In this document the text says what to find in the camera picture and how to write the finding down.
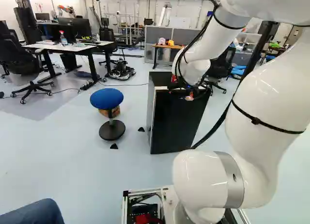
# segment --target red component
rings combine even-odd
[[[177,82],[177,81],[178,81],[178,77],[176,75],[172,75],[171,82]]]
[[[147,223],[159,223],[162,224],[163,221],[159,218],[153,218],[149,213],[136,216],[136,224],[147,224]]]

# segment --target gray partition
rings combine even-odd
[[[175,45],[188,45],[199,33],[198,29],[173,29],[173,41]]]
[[[155,44],[158,42],[159,38],[171,39],[172,28],[166,27],[156,27],[156,26],[146,26],[145,29],[145,43]]]
[[[178,29],[170,27],[146,26],[144,60],[146,63],[154,62],[155,48],[159,38],[171,39],[175,45],[188,45],[199,33],[199,29]],[[177,49],[160,48],[157,51],[156,62],[159,65],[172,65]]]

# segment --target green object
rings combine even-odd
[[[281,47],[282,47],[282,46],[279,45],[278,43],[273,43],[273,42],[269,43],[269,46],[270,46],[270,47],[274,47],[274,48],[281,48]]]

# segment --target black cabinet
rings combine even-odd
[[[210,91],[201,88],[198,99],[186,101],[188,91],[169,91],[171,72],[150,72],[147,131],[151,154],[178,152],[193,143]]]

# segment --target power strip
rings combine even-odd
[[[97,82],[94,81],[87,81],[85,85],[81,86],[80,89],[83,91],[86,91],[87,89],[91,88],[94,86]]]

